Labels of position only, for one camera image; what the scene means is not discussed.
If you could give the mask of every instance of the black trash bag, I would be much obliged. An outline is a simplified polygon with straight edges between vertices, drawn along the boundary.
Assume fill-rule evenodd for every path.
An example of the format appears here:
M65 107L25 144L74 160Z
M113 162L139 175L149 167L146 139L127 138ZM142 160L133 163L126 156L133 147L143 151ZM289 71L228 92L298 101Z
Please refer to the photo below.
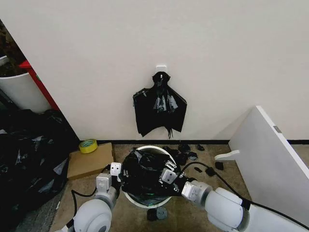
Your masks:
M167 73L157 72L154 86L133 96L137 129L142 136L158 127L165 127L169 138L172 129L182 131L187 102L168 86L169 79Z
M0 210L9 228L62 190L79 140L59 111L1 111L0 119Z
M119 174L122 191L145 206L160 203L174 195L173 185L162 187L159 182L168 160L173 162L166 154L132 150L122 163L122 171Z

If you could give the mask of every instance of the white wall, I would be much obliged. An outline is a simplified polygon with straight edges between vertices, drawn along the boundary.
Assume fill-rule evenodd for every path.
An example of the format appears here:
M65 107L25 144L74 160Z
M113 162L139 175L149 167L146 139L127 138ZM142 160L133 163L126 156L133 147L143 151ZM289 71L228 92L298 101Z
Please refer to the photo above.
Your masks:
M229 139L255 104L309 139L308 0L0 0L0 16L80 139L140 139L132 95L158 63L188 102L174 139Z

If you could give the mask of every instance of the masking tape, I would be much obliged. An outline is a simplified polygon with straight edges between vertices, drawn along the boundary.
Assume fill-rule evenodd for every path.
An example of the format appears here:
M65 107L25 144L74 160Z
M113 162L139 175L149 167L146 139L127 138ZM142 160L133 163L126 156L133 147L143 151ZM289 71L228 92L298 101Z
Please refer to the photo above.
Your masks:
M98 144L95 139L87 139L81 142L78 147L82 153L87 154L87 153L90 153L96 150L98 147Z

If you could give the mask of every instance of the black debris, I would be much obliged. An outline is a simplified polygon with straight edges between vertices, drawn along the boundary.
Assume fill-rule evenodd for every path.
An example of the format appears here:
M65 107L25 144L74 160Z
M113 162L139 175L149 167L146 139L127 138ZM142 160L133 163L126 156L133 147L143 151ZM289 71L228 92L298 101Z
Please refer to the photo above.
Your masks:
M197 160L197 153L195 153L195 152L193 152L193 151L190 151L190 152L188 153L188 158L189 158L190 160Z
M216 175L216 172L212 167L207 168L205 172L210 177Z
M181 152L189 152L189 151L191 151L191 148L188 144L180 144L178 146L178 150L181 151Z
M156 209L148 209L147 210L147 220L148 221L156 221Z
M195 170L197 170L199 173L203 172L202 170L200 170L198 167L194 167Z
M223 163L222 162L215 162L214 163L214 166L216 167L216 169L219 169L219 170L223 170L224 169L224 166L223 166Z
M199 151L205 151L205 148L204 148L201 144L198 144L198 145L197 145L197 149L198 149Z
M163 219L166 219L167 217L168 217L168 211L164 207L149 209L147 211L148 221L163 220Z
M176 149L171 149L168 146L164 146L163 149L173 157L176 164L183 166L187 163L188 155L186 153L182 153Z

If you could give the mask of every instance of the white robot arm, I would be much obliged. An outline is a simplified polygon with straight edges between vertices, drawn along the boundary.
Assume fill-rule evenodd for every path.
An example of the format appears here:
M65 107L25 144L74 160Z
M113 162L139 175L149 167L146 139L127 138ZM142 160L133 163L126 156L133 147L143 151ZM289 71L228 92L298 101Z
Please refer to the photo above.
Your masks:
M111 174L118 178L118 172L112 171ZM177 177L175 173L170 174L171 170L165 169L160 181L170 184L170 177ZM77 211L74 226L71 223L60 232L73 232L74 229L76 232L109 231L112 209L119 193L112 186L110 174L97 177L97 189L95 199L84 203ZM213 225L226 232L308 232L296 223L256 205L250 205L249 210L245 209L240 197L223 188L213 190L206 183L193 180L187 181L180 190L183 197L206 210L208 220Z

